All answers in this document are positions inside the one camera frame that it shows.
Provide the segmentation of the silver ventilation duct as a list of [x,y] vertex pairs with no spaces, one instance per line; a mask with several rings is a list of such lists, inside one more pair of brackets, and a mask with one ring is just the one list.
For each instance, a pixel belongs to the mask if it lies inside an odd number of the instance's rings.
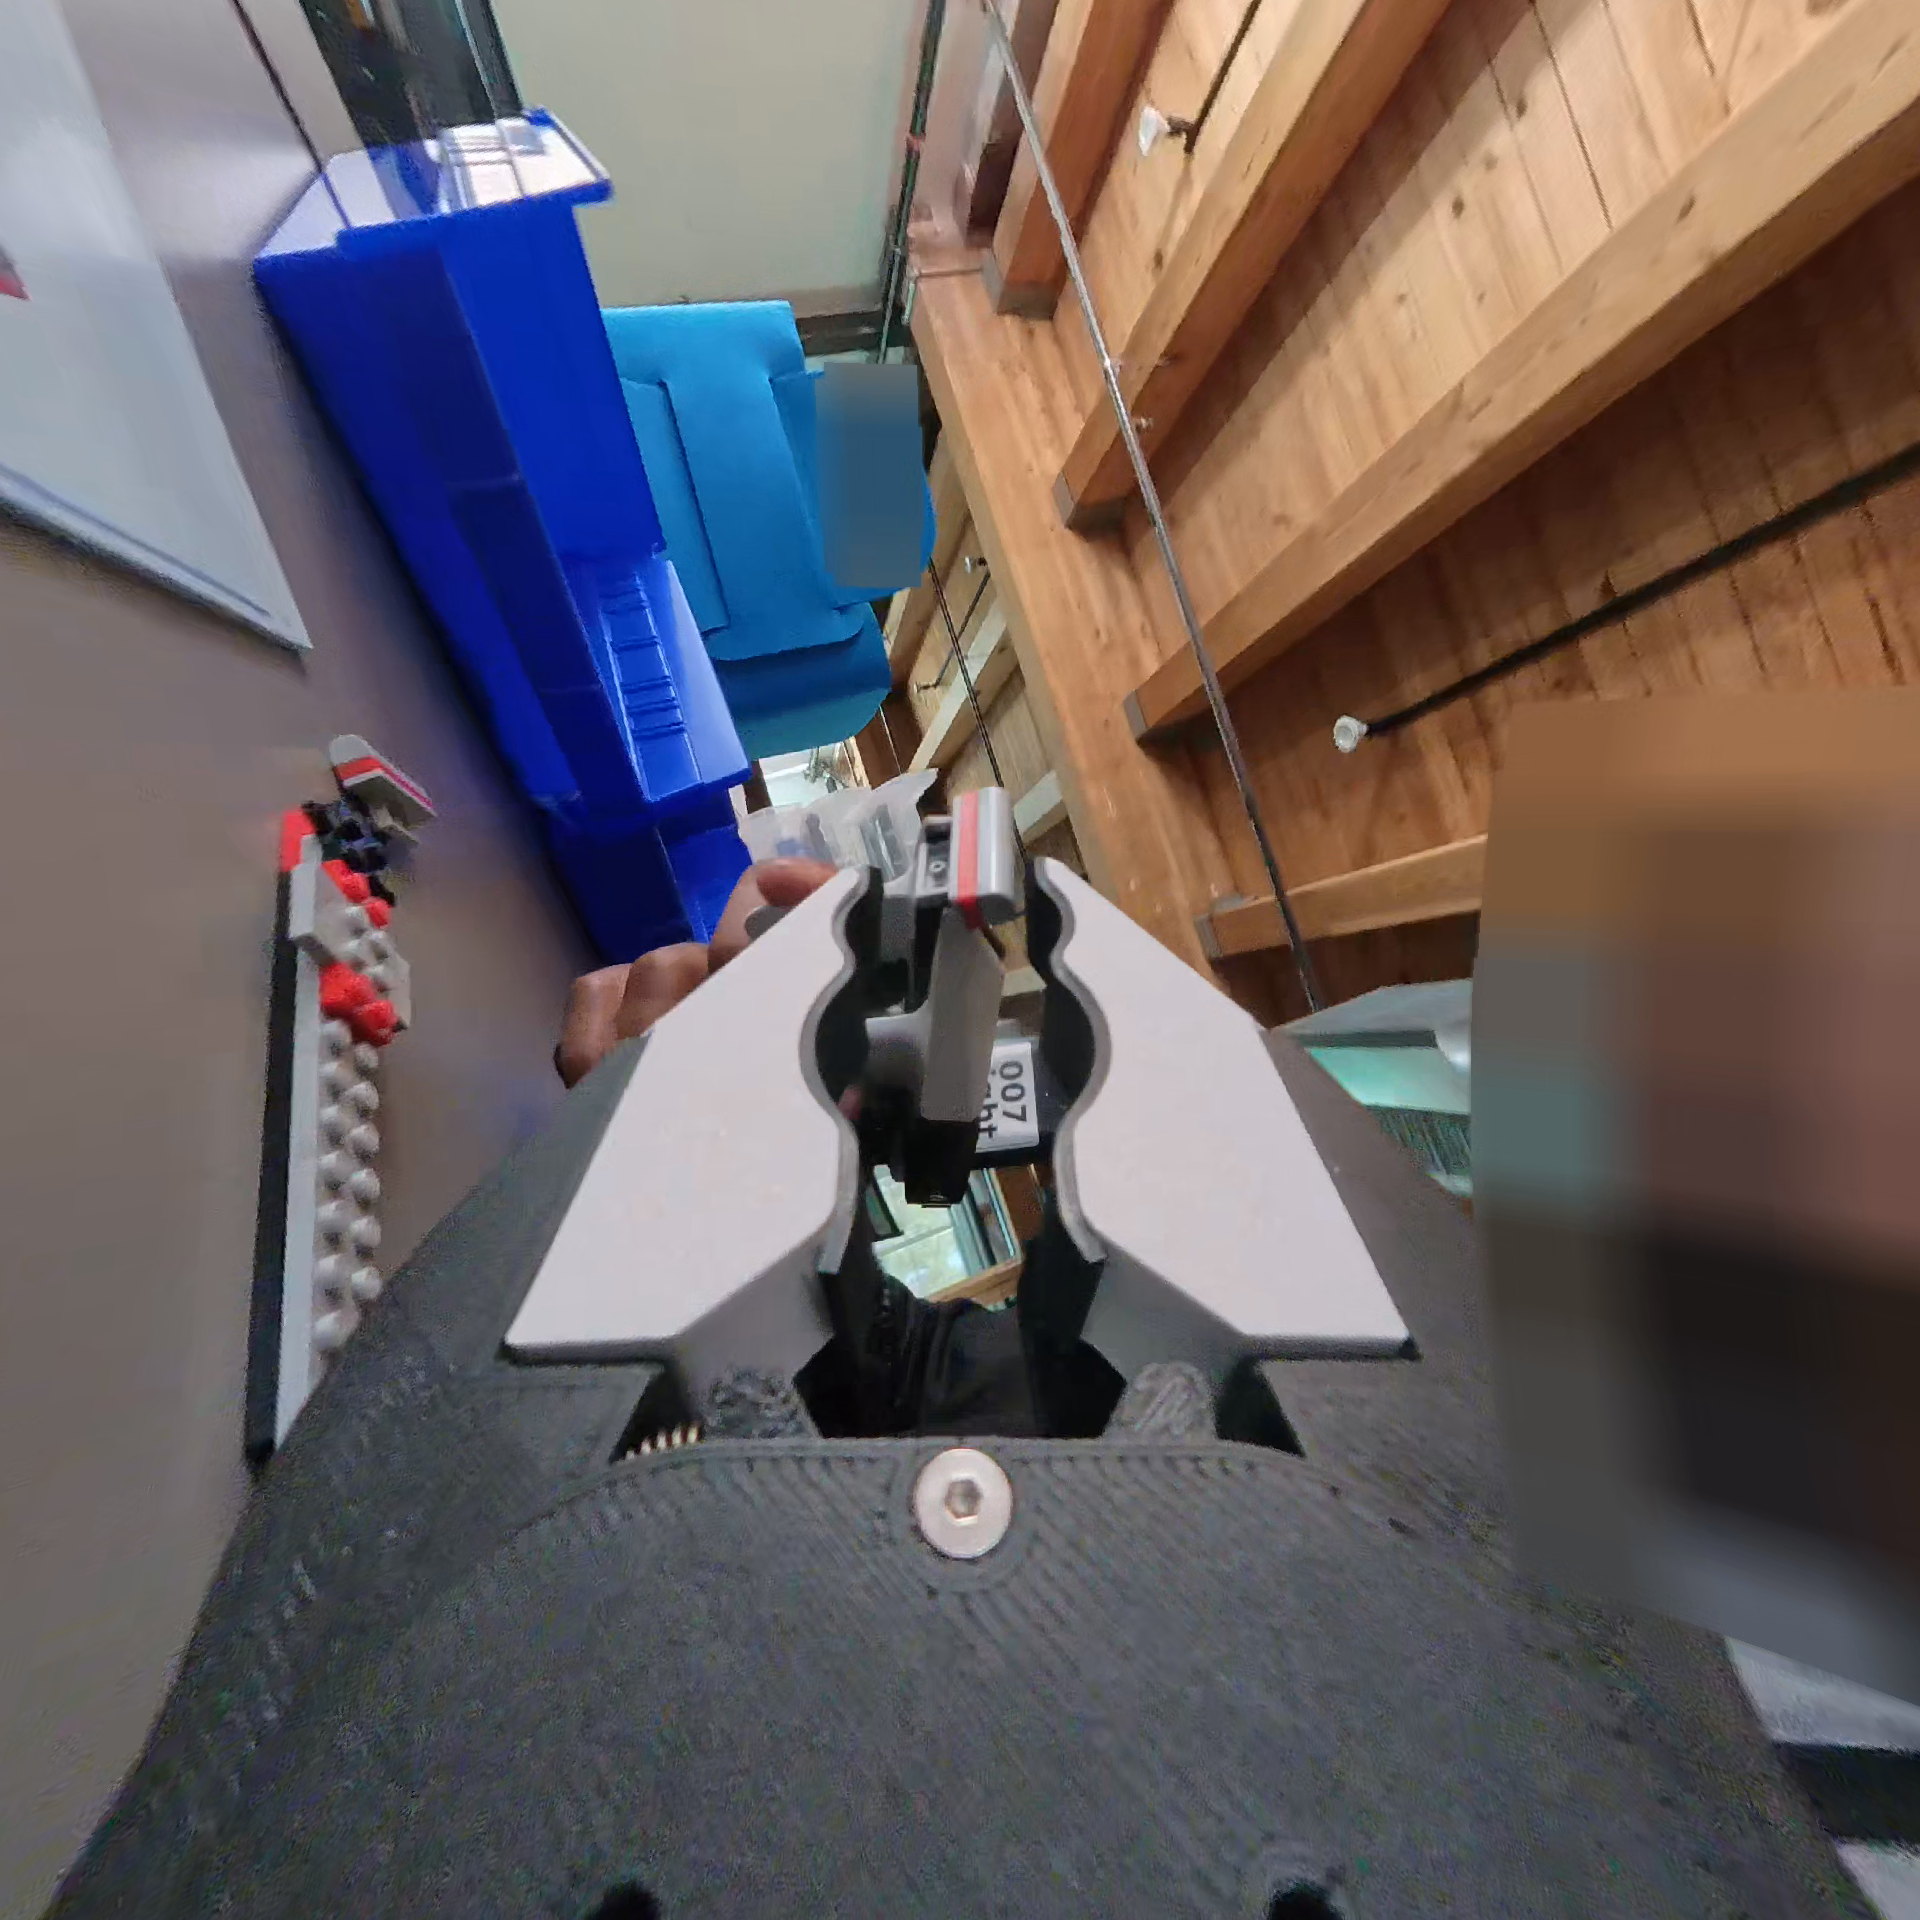
[[1454,1199],[1473,1199],[1473,981],[1382,988],[1282,1026]]

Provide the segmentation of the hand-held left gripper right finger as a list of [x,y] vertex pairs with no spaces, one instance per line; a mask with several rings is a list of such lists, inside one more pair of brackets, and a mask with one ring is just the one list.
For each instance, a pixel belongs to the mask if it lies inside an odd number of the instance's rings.
[[1081,1337],[1115,1371],[1386,1360],[1410,1331],[1257,1020],[1042,858],[1026,948],[1064,1232],[1096,1274]]

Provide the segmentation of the grey red brick assembly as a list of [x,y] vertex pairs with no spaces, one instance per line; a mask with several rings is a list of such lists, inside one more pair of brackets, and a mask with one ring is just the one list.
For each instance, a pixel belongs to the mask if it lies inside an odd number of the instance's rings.
[[960,794],[945,816],[920,823],[918,847],[881,882],[882,962],[906,962],[924,927],[953,913],[971,929],[1002,929],[1024,914],[1024,844],[1017,805],[1004,787]]
[[328,764],[344,800],[361,810],[379,832],[417,837],[439,819],[422,785],[361,736],[332,738]]

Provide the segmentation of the person's right forearm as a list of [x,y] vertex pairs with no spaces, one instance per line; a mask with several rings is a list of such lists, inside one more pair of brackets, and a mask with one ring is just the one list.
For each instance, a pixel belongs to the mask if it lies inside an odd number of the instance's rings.
[[1011,1308],[930,1303],[882,1283],[856,1370],[866,1436],[1040,1436],[1032,1385]]

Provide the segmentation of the blue storage bin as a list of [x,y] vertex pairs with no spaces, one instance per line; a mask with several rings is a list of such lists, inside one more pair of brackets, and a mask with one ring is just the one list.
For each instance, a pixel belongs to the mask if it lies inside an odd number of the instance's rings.
[[263,296],[519,792],[734,823],[747,776],[665,532],[546,109],[351,151],[257,255]]
[[543,831],[604,964],[707,944],[753,865],[727,787],[667,811],[612,816],[552,808]]

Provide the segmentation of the grey desk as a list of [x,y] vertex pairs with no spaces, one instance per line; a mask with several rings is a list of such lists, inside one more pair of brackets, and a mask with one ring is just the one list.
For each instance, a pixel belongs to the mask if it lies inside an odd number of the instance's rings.
[[311,635],[302,656],[4,521],[2,1907],[142,1752],[250,1499],[284,810],[360,733],[439,810],[400,900],[399,1258],[560,1100],[596,964],[252,257],[352,121],[299,5],[65,5]]

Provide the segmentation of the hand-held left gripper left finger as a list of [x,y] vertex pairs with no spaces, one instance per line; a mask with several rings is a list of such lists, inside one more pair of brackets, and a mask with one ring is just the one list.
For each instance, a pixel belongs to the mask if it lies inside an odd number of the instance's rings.
[[610,1093],[506,1351],[531,1363],[802,1370],[832,1332],[864,1063],[873,873],[838,868],[576,1088]]

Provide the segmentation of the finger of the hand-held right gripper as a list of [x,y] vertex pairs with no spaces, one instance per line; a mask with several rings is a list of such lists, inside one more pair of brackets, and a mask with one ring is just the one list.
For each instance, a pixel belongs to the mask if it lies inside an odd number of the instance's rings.
[[947,905],[918,1008],[920,1115],[936,1125],[976,1125],[987,1096],[1002,1008],[1002,954],[959,905]]

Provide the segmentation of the pale blue instruction booklet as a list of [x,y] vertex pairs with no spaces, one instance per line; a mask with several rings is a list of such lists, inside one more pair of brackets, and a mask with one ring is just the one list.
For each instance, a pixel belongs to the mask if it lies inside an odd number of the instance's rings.
[[60,5],[2,5],[2,499],[291,652],[311,637]]

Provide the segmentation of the long grey studded plate assembly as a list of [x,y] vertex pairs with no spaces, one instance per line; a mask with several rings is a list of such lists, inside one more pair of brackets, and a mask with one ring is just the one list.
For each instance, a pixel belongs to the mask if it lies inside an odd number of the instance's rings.
[[415,1017],[391,851],[347,800],[279,820],[243,1426],[254,1469],[385,1290],[382,1066]]

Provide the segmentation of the person's right hand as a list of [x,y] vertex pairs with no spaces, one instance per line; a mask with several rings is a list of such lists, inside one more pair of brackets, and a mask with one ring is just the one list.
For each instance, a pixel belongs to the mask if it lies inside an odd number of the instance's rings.
[[756,917],[801,905],[834,876],[834,865],[812,858],[756,861],[738,877],[707,944],[662,946],[576,977],[553,1055],[563,1085],[576,1088],[619,1042],[649,1034],[712,975],[745,954]]

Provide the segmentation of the person's torso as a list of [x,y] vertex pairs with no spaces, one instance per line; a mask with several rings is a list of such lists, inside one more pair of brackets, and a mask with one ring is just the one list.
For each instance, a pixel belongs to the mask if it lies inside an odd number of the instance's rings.
[[1747,1699],[1874,1916],[1919,1916],[1919,1708],[1739,1642]]

